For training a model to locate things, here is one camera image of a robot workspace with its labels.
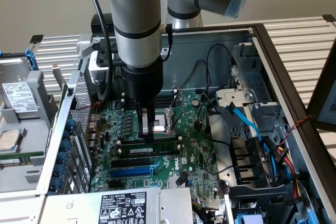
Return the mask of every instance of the yellow wire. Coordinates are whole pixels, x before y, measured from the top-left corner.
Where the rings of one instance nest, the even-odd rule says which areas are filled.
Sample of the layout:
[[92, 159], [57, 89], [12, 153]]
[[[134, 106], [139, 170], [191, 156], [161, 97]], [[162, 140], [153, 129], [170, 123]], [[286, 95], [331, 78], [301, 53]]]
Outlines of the yellow wire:
[[[287, 153], [287, 157], [288, 157], [289, 161], [291, 161], [291, 163], [293, 163], [293, 161], [292, 161], [292, 159], [291, 159], [289, 153]], [[301, 196], [301, 191], [300, 191], [300, 188], [299, 188], [298, 180], [296, 180], [296, 187], [297, 187], [299, 196]]]

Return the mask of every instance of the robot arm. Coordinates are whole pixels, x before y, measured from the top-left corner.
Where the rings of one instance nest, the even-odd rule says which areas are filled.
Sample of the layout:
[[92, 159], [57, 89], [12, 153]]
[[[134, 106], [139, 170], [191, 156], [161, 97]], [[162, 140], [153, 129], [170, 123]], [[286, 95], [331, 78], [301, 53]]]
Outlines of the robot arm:
[[[126, 64], [122, 67], [125, 91], [137, 103], [139, 137], [153, 140], [154, 97], [163, 86], [160, 0], [110, 1], [118, 54]], [[169, 0], [169, 13], [181, 19], [198, 15], [201, 8], [227, 13], [231, 1]]]

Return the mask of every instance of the chip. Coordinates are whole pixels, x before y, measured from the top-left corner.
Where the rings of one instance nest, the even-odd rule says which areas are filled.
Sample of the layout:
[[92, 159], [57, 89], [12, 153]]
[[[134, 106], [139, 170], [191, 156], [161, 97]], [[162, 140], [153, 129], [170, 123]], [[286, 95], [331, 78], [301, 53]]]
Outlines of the chip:
[[208, 180], [209, 179], [209, 174], [208, 173], [203, 173], [203, 179]]

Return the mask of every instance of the blue latch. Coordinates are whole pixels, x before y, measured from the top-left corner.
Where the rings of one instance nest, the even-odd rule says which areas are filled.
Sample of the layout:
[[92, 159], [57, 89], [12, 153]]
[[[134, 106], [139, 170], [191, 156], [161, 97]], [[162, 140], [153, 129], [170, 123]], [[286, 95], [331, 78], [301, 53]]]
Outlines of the blue latch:
[[35, 55], [32, 51], [29, 50], [29, 47], [27, 48], [25, 55], [27, 56], [27, 59], [30, 61], [32, 69], [39, 70], [35, 59]]

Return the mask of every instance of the power supply label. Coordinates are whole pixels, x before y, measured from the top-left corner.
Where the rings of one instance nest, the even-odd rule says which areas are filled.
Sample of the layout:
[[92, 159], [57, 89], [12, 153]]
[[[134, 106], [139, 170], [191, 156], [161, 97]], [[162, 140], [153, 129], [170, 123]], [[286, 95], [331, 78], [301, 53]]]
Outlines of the power supply label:
[[37, 111], [34, 97], [27, 82], [3, 83], [2, 86], [16, 113]]
[[98, 224], [145, 224], [146, 194], [103, 195]]

